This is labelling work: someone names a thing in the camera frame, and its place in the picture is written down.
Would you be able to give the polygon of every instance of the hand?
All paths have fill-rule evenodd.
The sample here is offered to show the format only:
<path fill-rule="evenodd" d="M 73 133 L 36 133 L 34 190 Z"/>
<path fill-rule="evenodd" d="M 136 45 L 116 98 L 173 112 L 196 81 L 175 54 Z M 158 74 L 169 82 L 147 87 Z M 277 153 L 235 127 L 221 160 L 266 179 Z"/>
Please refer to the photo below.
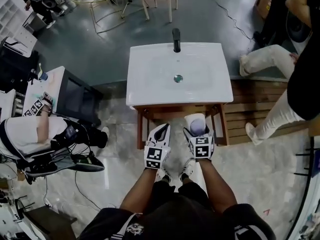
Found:
<path fill-rule="evenodd" d="M 293 59 L 293 64 L 296 65 L 300 56 L 296 53 L 290 53 L 290 57 Z"/>
<path fill-rule="evenodd" d="M 190 152 L 196 161 L 211 159 L 215 149 L 213 133 L 209 132 L 201 136 L 193 136 L 187 128 L 183 128 L 183 133 L 188 142 Z"/>

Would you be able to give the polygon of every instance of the gray floor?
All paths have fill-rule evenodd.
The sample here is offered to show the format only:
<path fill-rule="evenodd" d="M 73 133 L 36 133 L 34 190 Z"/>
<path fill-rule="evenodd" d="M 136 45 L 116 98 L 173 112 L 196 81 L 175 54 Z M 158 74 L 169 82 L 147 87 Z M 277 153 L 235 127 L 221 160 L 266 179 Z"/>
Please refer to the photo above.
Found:
<path fill-rule="evenodd" d="M 237 19 L 237 26 L 248 37 L 262 29 L 263 20 L 253 7 L 256 0 L 217 1 Z M 133 0 L 133 4 L 141 6 L 140 3 L 140 0 Z M 215 0 L 178 0 L 173 23 L 169 23 L 166 3 L 159 2 L 158 5 L 158 8 L 149 9 L 150 21 L 146 21 L 141 10 L 128 16 L 125 24 L 100 35 L 94 31 L 88 6 L 77 6 L 57 19 L 51 29 L 39 34 L 36 49 L 42 55 L 42 67 L 49 71 L 65 66 L 92 86 L 124 81 L 127 79 L 130 47 L 172 42 L 173 28 L 180 29 L 182 42 L 221 43 L 231 76 L 239 75 L 238 57 L 256 49 L 255 42 L 234 28 L 234 22 Z M 103 16 L 109 9 L 110 6 L 101 6 L 96 13 Z M 101 26 L 113 26 L 118 22 L 118 17 L 111 16 L 102 20 Z M 259 75 L 282 77 L 275 68 Z"/>
<path fill-rule="evenodd" d="M 99 118 L 102 126 L 109 127 L 110 138 L 105 149 L 92 150 L 105 170 L 79 172 L 77 184 L 99 207 L 119 207 L 144 170 L 143 150 L 136 149 L 137 114 L 126 106 L 125 98 L 112 98 L 101 102 Z M 177 118 L 169 123 L 171 152 L 165 166 L 173 176 L 172 185 L 178 188 L 181 186 L 179 172 L 191 153 L 182 131 L 185 120 Z M 259 146 L 243 143 L 214 150 L 212 163 L 234 191 L 237 201 L 251 204 L 271 226 L 278 240 L 287 236 L 302 200 L 306 177 L 293 173 L 304 172 L 308 158 L 295 154 L 303 153 L 308 145 L 308 132 L 304 130 L 268 139 Z M 191 179 L 206 189 L 198 163 Z M 12 182 L 16 198 L 28 195 L 28 200 L 23 199 L 26 204 L 35 202 L 33 208 L 43 206 L 46 194 L 43 178 L 38 178 L 32 186 L 26 181 L 14 179 Z M 98 209 L 79 193 L 74 171 L 62 170 L 48 176 L 47 182 L 46 202 L 57 212 L 77 218 L 72 228 L 78 236 L 97 215 Z M 268 215 L 264 214 L 266 210 L 269 210 Z"/>

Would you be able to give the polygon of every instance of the sink basin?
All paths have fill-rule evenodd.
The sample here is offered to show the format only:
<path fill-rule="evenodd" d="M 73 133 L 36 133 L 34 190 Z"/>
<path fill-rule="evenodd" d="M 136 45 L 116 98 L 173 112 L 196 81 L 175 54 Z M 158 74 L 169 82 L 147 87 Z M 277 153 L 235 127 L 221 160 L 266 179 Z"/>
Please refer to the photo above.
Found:
<path fill-rule="evenodd" d="M 173 43 L 131 47 L 128 106 L 227 103 L 233 101 L 230 76 L 220 43 Z"/>

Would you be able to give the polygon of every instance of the white pants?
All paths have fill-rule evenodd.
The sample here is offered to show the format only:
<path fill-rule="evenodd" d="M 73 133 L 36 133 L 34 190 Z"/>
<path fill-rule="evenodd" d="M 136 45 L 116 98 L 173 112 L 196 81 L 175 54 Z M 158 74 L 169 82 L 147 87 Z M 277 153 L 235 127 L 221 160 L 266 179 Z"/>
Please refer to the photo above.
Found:
<path fill-rule="evenodd" d="M 244 70 L 251 74 L 276 66 L 289 79 L 294 72 L 294 60 L 290 52 L 280 45 L 271 45 L 242 56 L 240 63 Z M 269 138 L 280 126 L 295 121 L 303 121 L 289 106 L 287 90 L 275 103 L 266 119 L 255 128 L 254 137 L 260 140 Z"/>

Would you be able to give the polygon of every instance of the white shelf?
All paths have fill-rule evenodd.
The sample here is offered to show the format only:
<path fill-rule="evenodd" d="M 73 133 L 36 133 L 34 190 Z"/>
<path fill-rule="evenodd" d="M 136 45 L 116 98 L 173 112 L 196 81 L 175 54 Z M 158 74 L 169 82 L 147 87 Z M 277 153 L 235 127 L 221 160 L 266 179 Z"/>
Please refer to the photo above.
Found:
<path fill-rule="evenodd" d="M 13 38 L 25 22 L 25 15 L 12 1 L 8 0 L 0 7 L 0 41 L 6 37 Z"/>

